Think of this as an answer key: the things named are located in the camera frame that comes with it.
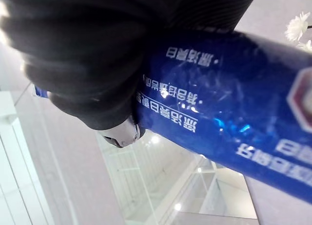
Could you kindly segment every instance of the black sleeve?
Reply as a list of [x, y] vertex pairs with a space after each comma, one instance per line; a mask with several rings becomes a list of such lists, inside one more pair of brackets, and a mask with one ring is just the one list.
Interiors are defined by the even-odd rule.
[[1, 0], [0, 27], [24, 58], [26, 76], [95, 130], [131, 114], [144, 39], [175, 0]]

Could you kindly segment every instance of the ceiling light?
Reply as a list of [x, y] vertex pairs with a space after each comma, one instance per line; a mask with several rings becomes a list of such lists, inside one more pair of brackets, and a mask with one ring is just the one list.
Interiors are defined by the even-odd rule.
[[175, 204], [175, 210], [180, 211], [182, 209], [181, 203]]
[[153, 136], [152, 139], [151, 139], [151, 142], [153, 144], [157, 144], [159, 142], [159, 137], [158, 136]]

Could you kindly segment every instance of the blue plastic bag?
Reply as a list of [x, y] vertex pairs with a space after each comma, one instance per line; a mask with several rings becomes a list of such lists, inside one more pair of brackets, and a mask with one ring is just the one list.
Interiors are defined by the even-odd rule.
[[312, 55], [241, 33], [149, 45], [141, 126], [312, 203]]

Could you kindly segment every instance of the glass railing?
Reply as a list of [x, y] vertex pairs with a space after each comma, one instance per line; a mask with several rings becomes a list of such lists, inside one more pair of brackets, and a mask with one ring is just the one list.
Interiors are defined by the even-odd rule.
[[123, 149], [97, 139], [127, 225], [258, 224], [242, 174], [150, 131]]

